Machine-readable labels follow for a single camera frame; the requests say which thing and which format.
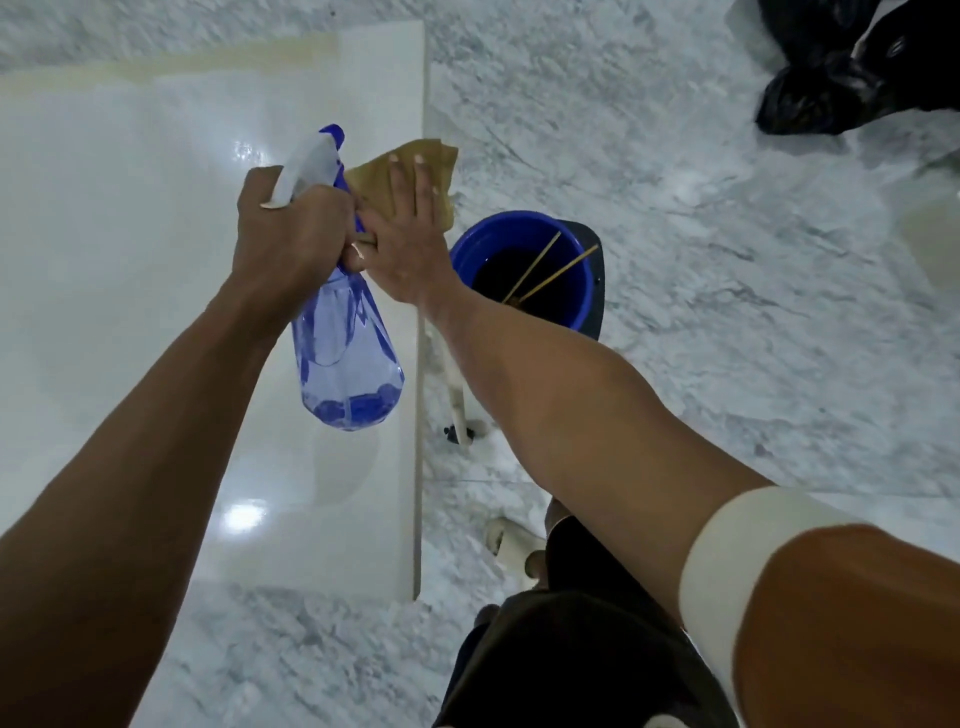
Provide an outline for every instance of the person's left arm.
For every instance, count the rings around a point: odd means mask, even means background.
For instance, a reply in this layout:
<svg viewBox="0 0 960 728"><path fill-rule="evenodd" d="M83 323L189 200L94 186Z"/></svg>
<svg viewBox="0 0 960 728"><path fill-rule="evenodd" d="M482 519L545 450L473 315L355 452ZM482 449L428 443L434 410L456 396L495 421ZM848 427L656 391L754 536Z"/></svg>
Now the person's left arm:
<svg viewBox="0 0 960 728"><path fill-rule="evenodd" d="M267 355L352 238L332 187L262 209L278 170L247 176L206 310L0 538L5 725L126 725L153 675Z"/></svg>

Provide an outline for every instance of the yellow cloth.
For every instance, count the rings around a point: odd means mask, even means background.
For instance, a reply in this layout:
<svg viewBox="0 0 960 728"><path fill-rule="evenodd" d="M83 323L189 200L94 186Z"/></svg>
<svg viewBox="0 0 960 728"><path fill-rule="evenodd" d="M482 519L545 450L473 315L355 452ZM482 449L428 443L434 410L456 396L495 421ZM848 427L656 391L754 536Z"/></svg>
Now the yellow cloth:
<svg viewBox="0 0 960 728"><path fill-rule="evenodd" d="M390 220L395 212L394 193L390 187L390 155L400 158L410 184L414 183L414 155L423 155L430 167L434 186L438 189L436 199L440 208L437 223L446 232L453 227L453 205L450 204L448 193L458 151L456 147L446 146L440 139L415 139L366 164L348 169L344 176L351 191L363 195L377 212Z"/></svg>

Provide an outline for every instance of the white table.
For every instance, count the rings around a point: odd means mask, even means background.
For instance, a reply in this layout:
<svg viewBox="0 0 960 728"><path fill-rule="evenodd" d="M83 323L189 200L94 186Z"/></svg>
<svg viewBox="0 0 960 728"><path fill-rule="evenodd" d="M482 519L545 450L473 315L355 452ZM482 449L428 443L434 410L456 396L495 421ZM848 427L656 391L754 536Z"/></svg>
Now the white table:
<svg viewBox="0 0 960 728"><path fill-rule="evenodd" d="M420 23L0 77L0 531L217 290L246 170L331 122L361 163L422 136L424 99ZM194 578L416 596L421 324L373 290L396 410L321 424L285 333Z"/></svg>

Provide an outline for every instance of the person's left hand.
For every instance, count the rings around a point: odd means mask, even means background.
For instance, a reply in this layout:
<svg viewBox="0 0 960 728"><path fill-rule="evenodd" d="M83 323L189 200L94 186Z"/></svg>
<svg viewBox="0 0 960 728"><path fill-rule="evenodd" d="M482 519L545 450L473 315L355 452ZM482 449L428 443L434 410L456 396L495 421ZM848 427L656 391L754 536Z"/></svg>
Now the person's left hand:
<svg viewBox="0 0 960 728"><path fill-rule="evenodd" d="M310 187L287 207L261 207L280 169L254 167L244 180L230 278L282 330L333 273L355 226L353 199L325 185Z"/></svg>

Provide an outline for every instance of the blue bucket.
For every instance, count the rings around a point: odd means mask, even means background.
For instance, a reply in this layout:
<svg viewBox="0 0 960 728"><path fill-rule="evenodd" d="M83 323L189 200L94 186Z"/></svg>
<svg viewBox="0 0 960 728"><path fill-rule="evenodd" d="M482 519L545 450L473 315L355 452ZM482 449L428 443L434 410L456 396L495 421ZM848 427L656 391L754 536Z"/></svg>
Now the blue bucket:
<svg viewBox="0 0 960 728"><path fill-rule="evenodd" d="M557 232L560 233L557 242L514 293L522 296L584 252L576 235L549 215L515 210L481 220L465 232L450 251L453 269L470 288L488 298L502 300ZM491 270L499 266L503 270ZM529 313L579 331L593 301L589 258L545 285L528 301Z"/></svg>

